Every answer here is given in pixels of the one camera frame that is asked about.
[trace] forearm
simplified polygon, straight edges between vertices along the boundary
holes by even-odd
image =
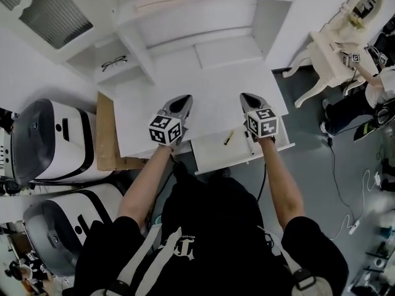
[[[170,147],[158,147],[123,197],[118,216],[133,218],[140,227],[144,224],[171,152]]]
[[[301,192],[290,175],[271,138],[259,139],[264,153],[273,204],[278,222],[285,229],[288,222],[297,216],[304,216]]]
[[[361,76],[372,86],[379,88],[382,87],[381,78],[379,76],[372,76],[366,69],[363,68],[360,64],[357,64],[355,68],[358,70]]]

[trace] curved table leg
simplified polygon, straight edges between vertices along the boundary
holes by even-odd
[[[310,57],[310,52],[308,49],[305,49],[304,51],[300,52],[295,59],[292,61],[291,64],[291,70],[288,72],[283,72],[283,77],[288,78],[289,76],[292,76],[296,71],[299,69],[301,66],[302,62]]]
[[[317,81],[315,86],[303,94],[298,100],[295,101],[295,107],[300,108],[302,103],[308,98],[316,96],[318,93],[322,92],[328,84],[321,79]]]
[[[363,76],[358,76],[358,78],[351,84],[349,84],[344,90],[343,90],[343,95],[347,96],[348,95],[348,91],[350,91],[351,89],[354,89],[360,85],[362,85],[365,82],[365,79],[363,78]]]

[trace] eyeglasses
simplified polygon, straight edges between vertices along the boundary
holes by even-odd
[[[105,62],[104,64],[102,64],[101,65],[101,67],[103,69],[102,72],[104,72],[108,66],[116,64],[117,62],[128,62],[126,55],[119,56],[119,57],[115,58],[114,61],[112,61],[112,62]]]

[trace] white shirt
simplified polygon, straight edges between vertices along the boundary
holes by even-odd
[[[379,76],[384,89],[368,84],[365,91],[366,101],[373,108],[377,103],[385,103],[395,97],[395,66],[382,69]]]

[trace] white power cable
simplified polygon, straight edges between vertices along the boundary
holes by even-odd
[[[371,192],[372,189],[374,188],[375,184],[376,184],[376,183],[373,183],[372,187],[369,188],[370,171],[369,171],[369,169],[367,169],[367,170],[365,171],[363,177],[362,177],[362,213],[360,214],[360,217],[359,217],[357,220],[354,221],[354,224],[353,224],[353,225],[349,225],[349,222],[350,222],[350,215],[347,214],[346,216],[344,216],[343,221],[341,222],[341,227],[340,227],[338,233],[335,235],[334,238],[329,238],[330,240],[333,241],[333,240],[335,240],[335,239],[340,235],[340,232],[341,232],[342,229],[343,229],[344,221],[346,220],[346,218],[348,218],[347,224],[346,224],[346,225],[347,225],[347,228],[349,229],[349,228],[352,228],[352,227],[357,223],[357,221],[359,221],[359,220],[363,217],[363,215],[364,215],[364,213],[365,213],[365,192],[364,192],[365,186],[364,186],[364,180],[365,180],[365,175],[366,175],[367,173],[368,173],[368,180],[366,181],[366,188],[367,188],[367,190],[368,190],[369,192]]]

